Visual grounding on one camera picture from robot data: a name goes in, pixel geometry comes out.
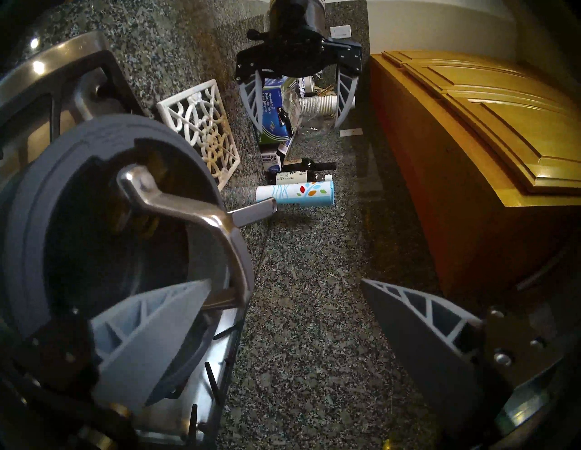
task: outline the cabinet door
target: cabinet door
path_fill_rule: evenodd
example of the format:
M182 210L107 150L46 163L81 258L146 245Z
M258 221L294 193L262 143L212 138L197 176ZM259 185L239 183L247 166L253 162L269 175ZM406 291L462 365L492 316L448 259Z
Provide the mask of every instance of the cabinet door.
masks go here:
M459 113L528 191L581 194L581 114L564 93L514 64L487 63L484 57L448 52L384 57Z

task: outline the dark glass bottle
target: dark glass bottle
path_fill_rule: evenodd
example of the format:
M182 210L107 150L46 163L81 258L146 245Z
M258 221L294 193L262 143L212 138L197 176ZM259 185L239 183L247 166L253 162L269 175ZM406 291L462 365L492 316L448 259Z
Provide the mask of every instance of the dark glass bottle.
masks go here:
M281 172L298 170L335 170L337 163L315 163L311 158L285 159Z

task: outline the kitchen counter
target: kitchen counter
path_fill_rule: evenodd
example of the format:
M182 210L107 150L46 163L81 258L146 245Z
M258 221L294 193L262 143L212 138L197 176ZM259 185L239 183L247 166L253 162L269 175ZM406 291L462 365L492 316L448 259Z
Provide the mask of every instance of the kitchen counter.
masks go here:
M222 191L228 208L250 204L264 183L250 120L233 81L235 55L262 29L267 3L222 0L80 0L46 12L23 37L13 65L101 29L137 98L155 103L215 78L242 162ZM352 24L369 55L365 0L327 5L327 25ZM388 144L364 103L342 128L363 136L297 139L293 157L337 161L336 204L281 207L243 229L257 271L219 448L426 448L435 417L389 349L359 288L361 277L438 294L425 239Z
M371 108L292 157L337 161L335 205L272 221L229 388L219 448L424 449L436 418L389 349L361 277L439 294L428 247Z

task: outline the light switch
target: light switch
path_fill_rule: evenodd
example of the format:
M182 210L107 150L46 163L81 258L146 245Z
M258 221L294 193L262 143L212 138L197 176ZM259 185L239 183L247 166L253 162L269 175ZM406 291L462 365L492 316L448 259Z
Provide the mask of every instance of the light switch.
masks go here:
M331 37L333 39L350 38L351 25L341 25L340 27L331 27Z

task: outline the wine bottle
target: wine bottle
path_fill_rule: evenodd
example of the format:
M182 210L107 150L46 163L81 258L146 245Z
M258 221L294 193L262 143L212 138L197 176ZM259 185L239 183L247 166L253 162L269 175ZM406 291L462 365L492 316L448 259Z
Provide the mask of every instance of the wine bottle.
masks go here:
M298 172L279 172L277 173L277 185L290 185L295 183L317 183L322 181L331 181L331 175L318 174L312 170L300 170Z
M296 172L300 170L335 170L337 163L315 163L311 158L286 159L281 172Z

